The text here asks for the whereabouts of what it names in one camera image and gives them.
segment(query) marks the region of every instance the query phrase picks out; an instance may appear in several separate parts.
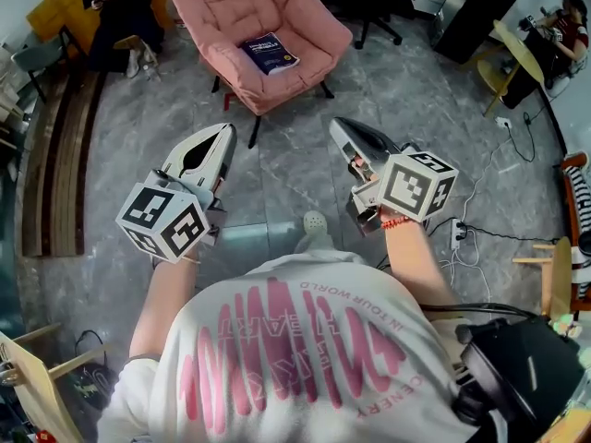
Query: red bracelet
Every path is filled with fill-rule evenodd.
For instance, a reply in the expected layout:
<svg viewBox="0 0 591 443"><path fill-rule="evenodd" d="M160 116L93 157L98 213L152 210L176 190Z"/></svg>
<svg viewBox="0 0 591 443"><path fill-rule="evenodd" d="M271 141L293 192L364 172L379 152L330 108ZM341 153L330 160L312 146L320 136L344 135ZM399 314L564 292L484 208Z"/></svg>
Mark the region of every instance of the red bracelet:
<svg viewBox="0 0 591 443"><path fill-rule="evenodd" d="M388 228L393 228L394 226L401 225L403 223L412 222L412 218L408 218L406 215L402 217L395 218L394 220L388 220L381 224L381 228L387 230Z"/></svg>

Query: blue book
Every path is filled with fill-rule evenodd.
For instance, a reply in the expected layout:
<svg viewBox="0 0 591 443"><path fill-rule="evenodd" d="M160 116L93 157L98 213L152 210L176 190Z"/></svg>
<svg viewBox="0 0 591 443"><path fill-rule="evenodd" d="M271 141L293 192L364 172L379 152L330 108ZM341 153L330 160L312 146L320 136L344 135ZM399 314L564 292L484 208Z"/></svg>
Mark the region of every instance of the blue book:
<svg viewBox="0 0 591 443"><path fill-rule="evenodd" d="M299 64L299 58L283 47L275 33L267 33L254 40L245 41L240 44L240 48L267 76Z"/></svg>

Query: wooden slat bench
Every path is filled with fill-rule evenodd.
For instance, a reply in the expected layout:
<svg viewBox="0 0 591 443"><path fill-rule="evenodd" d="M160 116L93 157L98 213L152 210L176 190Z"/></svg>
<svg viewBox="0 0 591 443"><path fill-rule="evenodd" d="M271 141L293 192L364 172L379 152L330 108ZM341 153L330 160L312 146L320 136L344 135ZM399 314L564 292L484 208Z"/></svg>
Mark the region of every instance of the wooden slat bench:
<svg viewBox="0 0 591 443"><path fill-rule="evenodd" d="M84 189L94 116L105 74L67 75L48 90L34 127L23 198L23 255L84 253Z"/></svg>

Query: sneaker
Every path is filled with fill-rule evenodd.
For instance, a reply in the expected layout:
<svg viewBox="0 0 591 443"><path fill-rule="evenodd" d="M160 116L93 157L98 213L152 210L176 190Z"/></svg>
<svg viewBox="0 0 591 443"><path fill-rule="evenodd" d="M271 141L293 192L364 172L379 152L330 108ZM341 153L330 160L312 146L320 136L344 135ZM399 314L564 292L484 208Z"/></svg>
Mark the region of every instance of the sneaker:
<svg viewBox="0 0 591 443"><path fill-rule="evenodd" d="M326 217L319 211L309 211L304 215L304 231L308 236L318 233L328 233L329 225L326 222Z"/></svg>
<svg viewBox="0 0 591 443"><path fill-rule="evenodd" d="M129 51L129 63L127 64L126 76L127 78L134 78L139 72L139 51L132 49Z"/></svg>
<svg viewBox="0 0 591 443"><path fill-rule="evenodd" d="M14 159L12 159L8 165L6 166L6 170L8 171L8 175L10 175L10 180L12 182L17 182L17 178L18 178L18 169L17 169L17 163L15 162Z"/></svg>
<svg viewBox="0 0 591 443"><path fill-rule="evenodd" d="M152 51L148 51L147 49L144 50L144 62L146 64L153 64L156 62L156 58L154 57L154 54Z"/></svg>

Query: white t-shirt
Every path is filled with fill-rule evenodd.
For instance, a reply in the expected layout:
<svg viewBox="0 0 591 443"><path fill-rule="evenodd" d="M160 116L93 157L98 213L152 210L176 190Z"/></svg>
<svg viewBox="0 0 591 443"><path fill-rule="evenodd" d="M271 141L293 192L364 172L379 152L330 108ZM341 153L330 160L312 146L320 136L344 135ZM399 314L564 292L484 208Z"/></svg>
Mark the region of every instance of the white t-shirt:
<svg viewBox="0 0 591 443"><path fill-rule="evenodd" d="M185 305L161 361L121 372L99 442L457 443L476 432L451 409L457 390L398 281L292 255Z"/></svg>

